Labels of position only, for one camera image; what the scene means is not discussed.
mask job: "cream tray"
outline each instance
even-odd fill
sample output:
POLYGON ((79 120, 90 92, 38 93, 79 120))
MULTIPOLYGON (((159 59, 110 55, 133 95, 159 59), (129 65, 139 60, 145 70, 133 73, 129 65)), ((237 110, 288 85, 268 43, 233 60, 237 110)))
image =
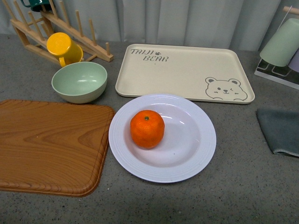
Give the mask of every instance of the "cream tray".
POLYGON ((166 93, 235 104, 255 98, 235 52, 166 45, 128 46, 115 89, 125 97, 166 93))

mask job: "wooden dish rack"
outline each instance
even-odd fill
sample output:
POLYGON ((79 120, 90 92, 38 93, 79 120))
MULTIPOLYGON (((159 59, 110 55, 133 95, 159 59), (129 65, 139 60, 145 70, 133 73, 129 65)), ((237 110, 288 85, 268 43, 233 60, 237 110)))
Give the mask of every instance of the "wooden dish rack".
POLYGON ((76 10, 75 13, 76 13, 77 21, 78 21, 79 31, 70 25, 68 15, 65 10, 64 3, 62 1, 60 1, 59 3, 60 3, 60 7, 64 13, 65 21, 61 20, 58 17, 53 0, 49 0, 51 8, 52 8, 52 12, 46 11, 45 8, 43 7, 43 10, 40 11, 41 18, 36 20, 33 17, 33 14, 29 11, 28 15, 31 18, 31 22, 26 21, 16 0, 14 0, 14 6, 18 11, 21 21, 16 18, 16 16, 14 15, 13 11, 11 10, 11 8, 8 5, 8 3, 6 2, 6 0, 2 0, 2 1, 5 5, 5 7, 7 8, 10 16, 12 17, 12 19, 10 21, 11 21, 17 35, 19 36, 24 48, 26 48, 27 50, 29 50, 35 54, 38 54, 39 56, 44 57, 53 63, 59 64, 59 61, 47 51, 47 40, 52 34, 54 34, 54 29, 52 26, 52 23, 53 23, 53 24, 57 25, 58 27, 60 27, 62 30, 64 30, 69 35, 73 36, 77 40, 77 41, 75 41, 75 43, 78 44, 84 52, 91 55, 89 58, 83 59, 84 61, 88 62, 88 61, 93 60, 96 57, 103 59, 107 62, 110 62, 114 59, 114 56, 110 53, 110 47, 109 47, 108 42, 106 42, 106 49, 102 48, 101 46, 99 46, 97 44, 96 39, 95 39, 94 29, 93 29, 93 22, 91 19, 89 19, 89 24, 90 24, 91 34, 92 34, 92 38, 93 38, 92 40, 83 34, 78 10, 76 10), (38 24, 44 30, 45 34, 47 35, 47 38, 45 38, 42 35, 38 24), (28 37, 30 37, 32 40, 34 40, 37 43, 37 45, 31 44, 28 37))

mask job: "green cup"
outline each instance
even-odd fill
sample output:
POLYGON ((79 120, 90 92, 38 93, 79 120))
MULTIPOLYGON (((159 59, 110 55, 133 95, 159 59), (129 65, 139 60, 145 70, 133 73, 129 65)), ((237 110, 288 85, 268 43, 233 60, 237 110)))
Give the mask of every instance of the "green cup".
POLYGON ((284 67, 299 48, 299 20, 288 19, 273 35, 260 53, 269 64, 284 67))
POLYGON ((49 0, 29 0, 29 5, 25 5, 24 1, 21 0, 21 3, 23 4, 23 6, 31 8, 33 12, 42 11, 42 5, 45 6, 45 9, 47 11, 52 9, 49 0))

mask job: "mandarin orange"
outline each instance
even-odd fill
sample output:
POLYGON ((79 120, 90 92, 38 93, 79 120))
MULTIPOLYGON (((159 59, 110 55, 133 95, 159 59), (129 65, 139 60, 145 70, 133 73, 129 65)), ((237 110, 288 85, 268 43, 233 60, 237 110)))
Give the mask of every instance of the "mandarin orange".
POLYGON ((143 148, 157 146, 163 136, 165 123, 161 115, 152 110, 139 111, 130 122, 130 133, 133 142, 143 148))

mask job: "gray towel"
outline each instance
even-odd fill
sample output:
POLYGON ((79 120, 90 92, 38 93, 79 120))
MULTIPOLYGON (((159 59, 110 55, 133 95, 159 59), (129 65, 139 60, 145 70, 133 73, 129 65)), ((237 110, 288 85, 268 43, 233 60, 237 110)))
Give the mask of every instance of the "gray towel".
POLYGON ((299 112, 263 108, 256 115, 274 154, 299 157, 299 112))

